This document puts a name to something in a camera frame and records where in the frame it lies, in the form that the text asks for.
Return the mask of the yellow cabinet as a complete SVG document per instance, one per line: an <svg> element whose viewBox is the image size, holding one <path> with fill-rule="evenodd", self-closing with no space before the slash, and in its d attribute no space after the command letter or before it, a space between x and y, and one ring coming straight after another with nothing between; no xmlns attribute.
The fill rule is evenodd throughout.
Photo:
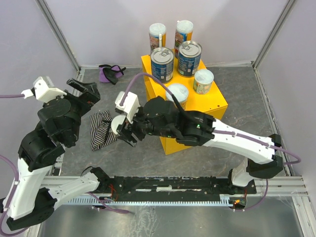
<svg viewBox="0 0 316 237"><path fill-rule="evenodd" d="M152 74L150 55L141 56L143 72ZM194 89L194 77L186 78L178 73L178 60L174 59L173 77L170 83L164 85L168 87L173 83L183 84L189 91L189 96L186 102L186 111L200 111L212 115L216 119L221 119L228 107L228 103L219 90L215 82L212 83L210 91L204 95L197 94ZM148 76L144 76L146 87L147 101L157 96L165 99L165 90ZM185 150L190 146L178 144L175 139L160 137L163 150L166 155Z"/></svg>

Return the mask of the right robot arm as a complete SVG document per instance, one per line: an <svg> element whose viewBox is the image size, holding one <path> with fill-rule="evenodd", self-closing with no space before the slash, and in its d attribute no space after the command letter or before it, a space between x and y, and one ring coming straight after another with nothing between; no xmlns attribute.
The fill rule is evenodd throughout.
<svg viewBox="0 0 316 237"><path fill-rule="evenodd" d="M271 179L283 169L276 155L280 136L259 137L234 129L219 119L199 111L185 111L179 103L158 96L140 106L136 94L119 95L115 100L113 133L131 146L146 135L174 139L189 147L215 147L241 156L244 161L229 173L229 184L245 187L254 178Z"/></svg>

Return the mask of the clear jar orange contents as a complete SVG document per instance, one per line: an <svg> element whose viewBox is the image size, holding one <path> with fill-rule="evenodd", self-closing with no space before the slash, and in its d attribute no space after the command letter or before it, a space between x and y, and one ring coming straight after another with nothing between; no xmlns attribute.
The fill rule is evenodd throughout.
<svg viewBox="0 0 316 237"><path fill-rule="evenodd" d="M125 122L126 116L125 115L118 115L113 118L111 122L111 130L115 136L117 136L118 133L118 128L120 125L123 125Z"/></svg>

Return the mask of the wide yellow label can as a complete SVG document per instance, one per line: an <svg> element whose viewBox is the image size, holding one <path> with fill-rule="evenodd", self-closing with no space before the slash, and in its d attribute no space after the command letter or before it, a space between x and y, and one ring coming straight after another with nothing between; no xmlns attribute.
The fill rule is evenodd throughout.
<svg viewBox="0 0 316 237"><path fill-rule="evenodd" d="M187 105L187 99L189 96L188 89L180 83L173 83L167 88L173 93L181 107L185 110Z"/></svg>

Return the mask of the blue yellow tin can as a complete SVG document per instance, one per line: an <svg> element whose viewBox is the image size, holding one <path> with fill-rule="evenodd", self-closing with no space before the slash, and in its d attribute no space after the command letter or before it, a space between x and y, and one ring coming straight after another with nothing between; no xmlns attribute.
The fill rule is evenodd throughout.
<svg viewBox="0 0 316 237"><path fill-rule="evenodd" d="M178 73L184 77L193 77L198 69L201 53L202 47L198 42L182 42L178 48Z"/></svg>

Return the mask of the tall porridge can with spoon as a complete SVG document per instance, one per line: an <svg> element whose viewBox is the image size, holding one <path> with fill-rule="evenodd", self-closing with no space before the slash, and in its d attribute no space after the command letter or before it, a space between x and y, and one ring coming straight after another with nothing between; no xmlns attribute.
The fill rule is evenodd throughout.
<svg viewBox="0 0 316 237"><path fill-rule="evenodd" d="M158 47L165 47L166 26L162 23L154 23L149 27L149 39L151 52Z"/></svg>

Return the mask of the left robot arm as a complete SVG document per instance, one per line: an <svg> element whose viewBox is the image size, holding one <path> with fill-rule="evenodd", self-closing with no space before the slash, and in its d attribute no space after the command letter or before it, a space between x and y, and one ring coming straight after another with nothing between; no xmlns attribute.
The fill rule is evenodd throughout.
<svg viewBox="0 0 316 237"><path fill-rule="evenodd" d="M20 94L23 98L35 97L43 106L38 111L39 123L21 141L18 163L11 165L14 180L10 192L0 201L0 220L6 222L11 236L44 222L77 196L101 193L108 188L110 178L99 167L56 188L42 186L56 160L66 148L76 144L82 116L100 100L94 82L69 79L67 84L80 95L56 88L49 77L38 77L31 89Z"/></svg>

